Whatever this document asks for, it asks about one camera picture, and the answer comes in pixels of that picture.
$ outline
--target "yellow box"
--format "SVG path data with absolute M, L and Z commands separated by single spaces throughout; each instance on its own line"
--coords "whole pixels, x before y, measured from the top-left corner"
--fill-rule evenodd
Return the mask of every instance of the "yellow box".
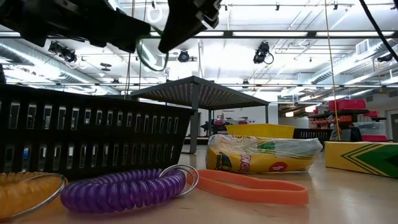
M 326 142 L 327 167 L 398 178 L 398 144 Z
M 239 124 L 226 125 L 230 135 L 254 136 L 264 138 L 293 138 L 294 127 L 277 124 Z

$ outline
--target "red bin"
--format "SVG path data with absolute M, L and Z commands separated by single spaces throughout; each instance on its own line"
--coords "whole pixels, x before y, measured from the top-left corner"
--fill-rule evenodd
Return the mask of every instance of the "red bin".
M 337 100 L 337 110 L 365 110 L 366 103 L 364 100 Z M 329 101 L 329 110 L 334 111 L 335 101 Z

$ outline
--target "wire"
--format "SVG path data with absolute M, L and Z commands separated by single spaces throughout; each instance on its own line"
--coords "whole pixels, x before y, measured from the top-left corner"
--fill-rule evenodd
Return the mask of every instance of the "wire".
M 271 55 L 271 57 L 272 57 L 272 62 L 267 63 L 267 62 L 264 60 L 264 63 L 266 63 L 267 65 L 270 65 L 270 64 L 274 63 L 274 55 L 272 55 L 271 53 L 268 53 L 268 55 Z
M 389 45 L 388 41 L 386 40 L 386 38 L 384 37 L 383 33 L 380 30 L 380 27 L 378 26 L 377 22 L 374 20 L 368 6 L 366 5 L 364 0 L 359 0 L 363 10 L 365 11 L 366 16 L 368 17 L 368 19 L 371 21 L 374 29 L 376 30 L 377 34 L 379 34 L 380 39 L 383 41 L 383 44 L 387 47 L 388 51 L 390 51 L 391 55 L 393 56 L 393 58 L 398 62 L 398 55 L 396 54 L 396 52 L 392 49 L 392 47 Z
M 338 140 L 341 141 L 340 136 L 340 125 L 338 123 L 338 115 L 337 115 L 337 99 L 336 99 L 336 85 L 335 85 L 335 71 L 333 68 L 333 58 L 331 56 L 331 44 L 330 44 L 330 33 L 329 33 L 329 19 L 328 19 L 328 4 L 325 0 L 325 16 L 326 16 L 326 29 L 328 32 L 328 45 L 329 45 L 329 56 L 330 56 L 330 65 L 331 65 L 331 79 L 333 81 L 333 97 L 335 98 L 335 118 L 336 118 L 336 131 L 338 135 Z

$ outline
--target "orange rubber band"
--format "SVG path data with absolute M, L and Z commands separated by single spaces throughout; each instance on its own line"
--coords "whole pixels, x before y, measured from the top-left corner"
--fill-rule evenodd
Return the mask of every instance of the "orange rubber band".
M 197 187 L 222 197 L 247 202 L 308 204 L 308 190 L 299 184 L 281 180 L 262 180 L 218 170 L 199 170 L 199 174 Z M 187 182 L 192 184 L 190 175 L 187 175 Z M 224 182 L 238 184 L 248 189 Z

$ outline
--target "black cable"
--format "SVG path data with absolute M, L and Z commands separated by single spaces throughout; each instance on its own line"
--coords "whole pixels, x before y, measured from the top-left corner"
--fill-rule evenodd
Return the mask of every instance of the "black cable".
M 365 11 L 366 16 L 371 21 L 371 23 L 372 23 L 374 29 L 376 30 L 377 34 L 379 34 L 380 39 L 383 41 L 383 44 L 387 47 L 388 51 L 390 51 L 390 53 L 393 56 L 393 58 L 398 62 L 398 55 L 392 49 L 392 47 L 388 44 L 386 38 L 384 37 L 383 33 L 380 30 L 380 27 L 377 25 L 377 23 L 374 20 L 371 12 L 369 11 L 368 6 L 366 5 L 365 1 L 364 0 L 359 0 L 359 1 L 360 1 L 361 5 L 362 5 L 363 10 Z
M 264 63 L 266 63 L 267 65 L 270 65 L 270 64 L 274 63 L 274 56 L 273 56 L 271 53 L 268 53 L 268 55 L 271 55 L 271 57 L 272 57 L 272 62 L 267 63 L 267 62 L 264 60 Z

